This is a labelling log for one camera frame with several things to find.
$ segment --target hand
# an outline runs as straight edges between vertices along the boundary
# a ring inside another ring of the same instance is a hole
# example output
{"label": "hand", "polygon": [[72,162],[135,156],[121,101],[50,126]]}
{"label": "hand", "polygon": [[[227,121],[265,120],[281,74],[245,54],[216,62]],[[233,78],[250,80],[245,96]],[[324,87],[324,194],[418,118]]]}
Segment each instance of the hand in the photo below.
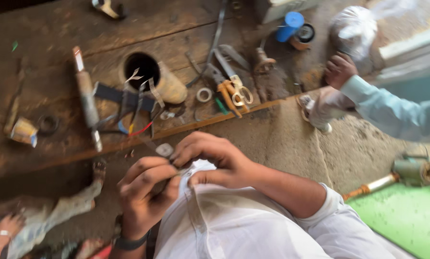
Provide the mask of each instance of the hand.
{"label": "hand", "polygon": [[[138,240],[153,227],[166,209],[178,198],[180,177],[169,161],[161,157],[144,157],[127,171],[117,184],[123,210],[122,236]],[[153,186],[170,179],[165,190],[150,194]]]}
{"label": "hand", "polygon": [[327,68],[324,71],[327,84],[336,90],[340,90],[346,81],[358,74],[356,65],[351,58],[340,52],[337,52],[337,55],[332,56],[327,61]]}
{"label": "hand", "polygon": [[22,215],[7,215],[0,222],[0,232],[7,231],[8,238],[14,238],[25,226],[25,218]]}
{"label": "hand", "polygon": [[254,186],[259,177],[257,163],[227,139],[208,133],[191,133],[175,147],[170,160],[176,167],[181,167],[194,158],[207,159],[218,169],[196,172],[189,179],[189,185],[213,183],[226,188],[243,188]]}
{"label": "hand", "polygon": [[0,254],[2,249],[14,238],[25,226],[25,219],[21,215],[7,215],[0,222]]}

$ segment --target circular hole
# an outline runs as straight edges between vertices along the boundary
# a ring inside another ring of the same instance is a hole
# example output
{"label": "circular hole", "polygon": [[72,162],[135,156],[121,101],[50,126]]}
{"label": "circular hole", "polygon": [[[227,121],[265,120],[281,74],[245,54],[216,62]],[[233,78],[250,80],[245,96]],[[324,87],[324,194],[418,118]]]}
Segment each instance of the circular hole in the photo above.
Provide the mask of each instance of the circular hole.
{"label": "circular hole", "polygon": [[[151,77],[154,80],[155,86],[159,84],[159,80],[161,79],[161,73],[159,70],[159,65],[154,60],[154,58],[141,52],[133,53],[132,55],[130,55],[126,59],[124,66],[124,75],[126,79],[129,79],[137,68],[140,69],[138,70],[136,77],[142,78],[129,81],[129,84],[133,88],[138,90],[140,85],[143,84],[143,82],[146,82]],[[146,87],[144,90],[149,91],[149,83],[146,83]]]}
{"label": "circular hole", "polygon": [[206,100],[209,97],[209,93],[207,91],[202,91],[200,96],[202,100]]}
{"label": "circular hole", "polygon": [[43,115],[39,118],[39,133],[50,135],[54,133],[59,124],[59,119],[51,115]]}

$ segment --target pliers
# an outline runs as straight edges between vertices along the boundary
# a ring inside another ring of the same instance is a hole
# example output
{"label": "pliers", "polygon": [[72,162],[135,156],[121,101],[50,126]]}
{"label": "pliers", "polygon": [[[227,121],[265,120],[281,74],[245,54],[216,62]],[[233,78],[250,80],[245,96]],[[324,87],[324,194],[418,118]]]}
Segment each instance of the pliers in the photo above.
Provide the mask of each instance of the pliers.
{"label": "pliers", "polygon": [[[207,69],[205,74],[210,76],[215,81],[215,84],[217,85],[217,92],[221,93],[221,95],[225,100],[226,105],[231,110],[231,112],[237,118],[242,118],[241,113],[238,111],[238,109],[233,103],[232,98],[230,97],[230,94],[234,95],[236,92],[234,89],[234,86],[232,85],[232,82],[230,80],[226,80],[223,74],[221,73],[221,71],[218,68],[216,68],[213,64],[210,64],[210,63],[207,64]],[[237,101],[241,101],[240,97],[238,96],[236,96],[236,99]],[[244,112],[250,111],[247,105],[245,104],[242,105],[242,109]]]}

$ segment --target blue container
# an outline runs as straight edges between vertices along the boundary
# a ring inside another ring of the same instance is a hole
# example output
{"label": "blue container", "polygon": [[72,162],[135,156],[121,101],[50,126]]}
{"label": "blue container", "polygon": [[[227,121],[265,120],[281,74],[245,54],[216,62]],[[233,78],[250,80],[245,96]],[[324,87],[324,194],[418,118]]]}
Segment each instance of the blue container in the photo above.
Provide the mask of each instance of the blue container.
{"label": "blue container", "polygon": [[299,12],[288,12],[282,27],[276,33],[276,39],[280,42],[286,42],[292,37],[304,24],[304,17]]}

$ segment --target red wire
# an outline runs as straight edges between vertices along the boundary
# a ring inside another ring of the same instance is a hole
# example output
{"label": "red wire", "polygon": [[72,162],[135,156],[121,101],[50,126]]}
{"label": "red wire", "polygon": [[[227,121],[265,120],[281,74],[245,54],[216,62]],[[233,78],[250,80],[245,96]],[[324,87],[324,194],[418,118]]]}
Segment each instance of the red wire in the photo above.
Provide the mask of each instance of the red wire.
{"label": "red wire", "polygon": [[136,135],[138,135],[138,134],[142,133],[142,132],[143,132],[143,131],[145,131],[147,128],[149,128],[149,127],[151,126],[151,124],[153,124],[153,122],[152,122],[152,121],[151,121],[150,123],[148,123],[148,125],[147,125],[146,127],[144,127],[143,129],[140,129],[140,130],[139,130],[139,131],[137,131],[137,132],[133,132],[133,133],[129,134],[129,137],[136,136]]}

